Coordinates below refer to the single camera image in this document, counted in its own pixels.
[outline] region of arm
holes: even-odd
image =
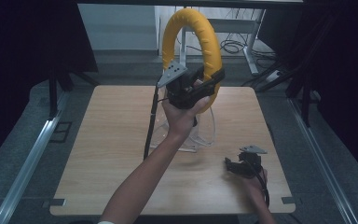
[[[267,183],[267,170],[263,170],[260,176],[265,179]],[[242,179],[244,189],[248,198],[255,209],[260,224],[276,224],[274,217],[269,211],[269,208],[264,201],[264,193],[261,188],[261,184],[257,177],[251,179]]]
[[[115,224],[132,223],[164,175],[176,151],[185,142],[193,127],[196,114],[206,106],[208,98],[200,99],[193,108],[179,110],[163,101],[170,126],[167,137],[118,187],[103,211],[101,221]]]

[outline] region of yellow hoop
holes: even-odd
[[[176,37],[184,26],[191,27],[199,39],[204,65],[204,81],[211,79],[211,75],[222,68],[222,57],[214,29],[204,15],[192,8],[183,8],[173,14],[165,28],[162,39],[162,66],[167,69],[168,64],[174,58],[174,45]],[[205,112],[216,99],[220,88],[217,83],[214,88],[214,95],[210,102],[201,109],[200,113]]]

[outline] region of table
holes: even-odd
[[[98,86],[54,196],[64,206],[51,214],[100,215],[120,183],[143,160],[154,87]],[[252,213],[240,180],[226,171],[228,157],[238,161],[239,147],[257,145],[268,151],[272,213],[291,213],[296,206],[269,130],[251,88],[222,87],[213,104],[216,140],[197,153],[179,151],[141,215],[208,215]]]

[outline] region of gray floor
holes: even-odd
[[[130,55],[116,58],[96,55],[96,57],[98,62],[102,62],[98,64],[100,73],[90,75],[106,85],[154,85],[161,73],[158,56],[134,58]],[[200,65],[200,59],[197,57],[189,61],[189,68]],[[222,86],[240,86],[243,81],[251,78],[243,57],[226,58],[224,66],[227,78],[222,82]],[[53,198],[59,184],[93,91],[89,83],[75,76],[72,78],[75,88],[70,92],[68,105],[60,120],[72,123],[70,132],[66,141],[48,144],[10,223],[70,223],[79,220],[96,223],[98,220],[98,217],[55,217],[49,213],[46,206]],[[289,187],[296,200],[296,211],[293,214],[275,214],[275,217],[279,223],[345,223],[284,95],[286,85],[287,83],[283,83],[270,91],[257,94]],[[43,82],[32,89],[30,102],[22,117],[0,148],[0,205],[7,196],[47,117],[48,83]],[[356,160],[325,123],[316,105],[310,109],[310,124],[338,183],[344,189],[358,217]],[[53,134],[51,139],[60,140],[62,136],[58,133]],[[232,217],[213,220],[201,217],[194,223],[255,223],[255,221],[255,216],[238,215],[234,220]],[[149,222],[164,221],[155,219],[138,221],[138,223]]]

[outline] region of yellow tube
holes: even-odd
[[[162,66],[167,69],[168,64],[174,58],[174,45],[179,31],[184,26],[191,27],[199,39],[204,65],[204,81],[211,79],[211,75],[222,68],[222,57],[214,29],[204,15],[193,8],[183,8],[173,14],[165,28],[162,39]],[[210,102],[201,109],[205,112],[214,102],[220,88],[217,83],[214,88],[214,95]]]

